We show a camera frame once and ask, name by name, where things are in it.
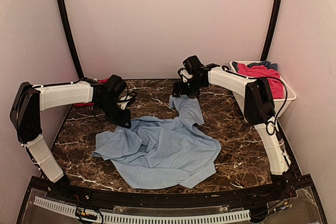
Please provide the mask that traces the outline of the red t-shirt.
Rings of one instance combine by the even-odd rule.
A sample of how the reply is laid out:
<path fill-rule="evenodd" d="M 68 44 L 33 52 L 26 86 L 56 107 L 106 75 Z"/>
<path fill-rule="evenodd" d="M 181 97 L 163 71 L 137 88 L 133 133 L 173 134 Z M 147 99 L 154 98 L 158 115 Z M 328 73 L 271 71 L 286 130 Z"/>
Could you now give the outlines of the red t-shirt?
<path fill-rule="evenodd" d="M 97 81 L 98 83 L 105 84 L 108 81 L 108 79 L 101 79 L 101 80 L 95 79 L 95 81 Z M 75 104 L 73 104 L 73 106 L 76 106 L 76 107 L 93 106 L 93 105 L 95 105 L 94 101 L 91 101 L 91 102 L 88 102 L 88 103 L 75 103 Z"/>

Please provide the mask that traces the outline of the light blue shirt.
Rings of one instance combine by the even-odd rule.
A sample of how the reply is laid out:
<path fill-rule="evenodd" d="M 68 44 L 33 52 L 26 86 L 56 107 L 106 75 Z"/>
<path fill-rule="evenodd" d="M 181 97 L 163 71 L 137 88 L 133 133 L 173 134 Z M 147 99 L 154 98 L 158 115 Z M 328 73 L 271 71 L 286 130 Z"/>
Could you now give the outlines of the light blue shirt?
<path fill-rule="evenodd" d="M 110 161 L 133 189 L 193 188 L 216 173 L 220 142 L 197 126 L 204 124 L 198 99 L 170 97 L 174 119 L 143 116 L 129 129 L 96 135 L 92 157 Z"/>

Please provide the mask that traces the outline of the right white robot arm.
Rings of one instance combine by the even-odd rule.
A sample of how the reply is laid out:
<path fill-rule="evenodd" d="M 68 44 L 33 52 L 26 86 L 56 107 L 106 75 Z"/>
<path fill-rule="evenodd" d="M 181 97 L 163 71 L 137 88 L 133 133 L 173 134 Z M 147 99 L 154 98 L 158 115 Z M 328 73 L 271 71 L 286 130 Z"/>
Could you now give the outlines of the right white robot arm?
<path fill-rule="evenodd" d="M 269 159 L 272 185 L 268 196 L 273 200 L 289 194 L 296 182 L 284 138 L 278 130 L 277 113 L 267 77 L 247 77 L 214 63 L 180 68 L 180 81 L 174 83 L 172 95 L 199 96 L 210 84 L 238 93 L 244 98 L 243 115 L 257 130 Z"/>

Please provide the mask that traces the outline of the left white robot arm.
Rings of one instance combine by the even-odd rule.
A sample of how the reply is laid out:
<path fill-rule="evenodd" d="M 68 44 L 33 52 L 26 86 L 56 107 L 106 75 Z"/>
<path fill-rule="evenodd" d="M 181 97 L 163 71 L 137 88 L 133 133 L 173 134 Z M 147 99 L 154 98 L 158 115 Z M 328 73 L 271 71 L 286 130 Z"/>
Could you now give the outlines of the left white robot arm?
<path fill-rule="evenodd" d="M 44 137 L 44 127 L 53 110 L 70 108 L 75 104 L 93 104 L 103 112 L 104 118 L 117 126 L 131 126 L 129 105 L 136 100 L 136 93 L 127 83 L 112 75 L 105 81 L 82 78 L 77 81 L 31 84 L 22 82 L 18 87 L 10 120 L 16 130 L 20 145 L 27 151 L 32 163 L 54 185 L 54 193 L 63 201 L 74 197 L 69 178 L 51 151 L 51 144 Z"/>

